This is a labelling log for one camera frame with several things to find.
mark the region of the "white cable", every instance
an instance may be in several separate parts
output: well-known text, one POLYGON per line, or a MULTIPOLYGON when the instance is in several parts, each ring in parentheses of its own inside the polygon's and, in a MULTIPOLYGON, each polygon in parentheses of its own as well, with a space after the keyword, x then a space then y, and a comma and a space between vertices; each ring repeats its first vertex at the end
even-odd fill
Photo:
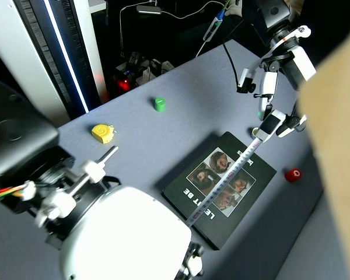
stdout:
POLYGON ((146 2, 141 2, 141 3, 137 3, 137 4, 133 4, 133 5, 128 5, 126 7, 123 7, 120 12, 119 12, 119 29, 120 29, 120 33, 121 33, 121 57, 124 57, 124 51, 123 51, 123 36, 122 36, 122 21, 121 21, 121 14, 122 11, 125 8, 129 8, 129 7, 133 7, 133 6, 137 6, 137 5, 142 5, 142 4, 147 4, 147 3, 151 3, 152 0, 146 1, 146 2))
POLYGON ((80 98, 80 100, 81 100, 81 102, 83 104, 84 110, 86 111, 86 113, 88 113, 89 110, 88 110, 86 101, 84 100, 84 96, 83 96, 81 87, 79 86, 79 83, 78 83, 78 80, 76 78, 74 69, 72 67, 72 64, 71 64, 68 52, 67 52, 67 50, 65 48, 64 41, 62 40, 61 33, 60 33, 59 29, 58 29, 56 18, 54 17, 51 5, 49 4, 49 0, 44 0, 44 4, 45 4, 45 7, 47 8, 47 12, 48 12, 49 18, 51 20, 54 32, 56 33, 56 37, 57 37, 58 43, 60 44, 59 46, 61 47, 61 51, 62 51, 62 53, 64 55, 66 64, 67 64, 67 66, 69 68, 69 72, 71 74, 71 78, 74 81, 74 84, 75 84, 75 87, 76 87, 76 91, 78 92, 78 95, 79 95, 79 98, 80 98))
POLYGON ((205 43, 206 43, 206 41, 204 41, 204 43, 202 44, 201 48, 199 49, 199 51, 198 51, 198 53, 196 54, 195 57, 198 57, 198 55, 200 54, 200 52, 201 52, 202 48, 204 47, 205 43))
POLYGON ((210 3, 217 3, 217 4, 220 4, 220 5, 224 6, 223 3, 220 3, 220 2, 218 2, 218 1, 209 1, 209 2, 207 2, 201 9, 199 9, 198 11, 196 11, 196 12, 194 12, 194 13, 191 13, 191 14, 189 14, 189 15, 187 15, 187 16, 178 17, 178 16, 173 15, 172 13, 169 13, 169 12, 166 12, 166 11, 162 11, 162 13, 166 13, 166 14, 168 14, 168 15, 170 15, 170 16, 173 16, 174 18, 177 18, 177 19, 185 19, 185 18, 187 18, 187 17, 189 17, 189 16, 195 15, 196 13, 202 11, 202 10, 203 10, 208 4, 210 4, 210 3))

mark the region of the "white light strip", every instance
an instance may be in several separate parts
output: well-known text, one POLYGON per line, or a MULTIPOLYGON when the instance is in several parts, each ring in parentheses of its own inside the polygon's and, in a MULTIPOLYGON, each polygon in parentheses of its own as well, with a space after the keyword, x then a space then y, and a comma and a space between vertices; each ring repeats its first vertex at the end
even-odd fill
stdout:
POLYGON ((59 46, 61 47, 62 53, 64 54, 64 58, 65 58, 66 64, 68 65, 68 68, 69 68, 72 80, 74 81, 74 84, 75 84, 75 87, 76 87, 76 91, 78 92, 80 100, 82 101, 84 110, 86 111, 86 113, 88 113, 89 110, 88 110, 86 101, 84 100, 84 96, 82 94, 81 88, 79 87, 79 83, 78 83, 78 80, 76 79, 74 69, 72 69, 71 61, 70 61, 69 55, 68 55, 68 53, 66 51, 64 41, 62 40, 61 33, 60 33, 59 29, 58 29, 56 18, 53 15, 53 11, 52 11, 51 5, 49 4, 49 0, 44 0, 44 4, 45 4, 45 7, 47 8, 49 18, 50 18, 51 23, 53 25, 53 29, 54 29, 54 31, 56 33, 56 37, 57 37, 58 43, 60 44, 59 46))

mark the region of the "black book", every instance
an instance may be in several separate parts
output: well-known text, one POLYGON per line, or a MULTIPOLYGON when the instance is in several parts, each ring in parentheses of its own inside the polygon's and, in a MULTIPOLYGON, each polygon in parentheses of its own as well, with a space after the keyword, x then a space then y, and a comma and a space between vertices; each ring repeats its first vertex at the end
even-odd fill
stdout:
MULTIPOLYGON (((235 136, 224 133, 163 190, 163 196, 188 218, 245 149, 235 136)), ((222 248, 275 173, 254 154, 196 221, 196 230, 214 249, 222 248)))

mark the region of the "yellow object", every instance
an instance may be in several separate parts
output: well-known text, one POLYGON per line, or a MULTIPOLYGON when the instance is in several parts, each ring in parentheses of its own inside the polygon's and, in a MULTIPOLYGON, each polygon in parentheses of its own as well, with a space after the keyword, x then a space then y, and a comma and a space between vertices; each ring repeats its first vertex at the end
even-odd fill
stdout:
POLYGON ((109 143, 114 136, 114 127, 112 125, 98 124, 92 128, 92 135, 101 143, 109 143))

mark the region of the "tape measure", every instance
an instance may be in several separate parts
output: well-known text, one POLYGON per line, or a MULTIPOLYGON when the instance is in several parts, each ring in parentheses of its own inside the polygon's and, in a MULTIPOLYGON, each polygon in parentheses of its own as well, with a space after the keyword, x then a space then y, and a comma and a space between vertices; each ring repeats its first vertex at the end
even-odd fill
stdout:
POLYGON ((208 207, 212 204, 213 200, 227 187, 228 183, 234 178, 237 172, 244 166, 248 159, 253 155, 254 151, 261 145, 263 141, 259 138, 255 138, 252 143, 246 148, 242 155, 236 160, 236 162, 230 167, 230 169, 224 174, 219 182, 214 186, 211 192, 205 197, 201 204, 193 211, 190 217, 186 220, 185 224, 191 227, 197 219, 204 213, 208 207))

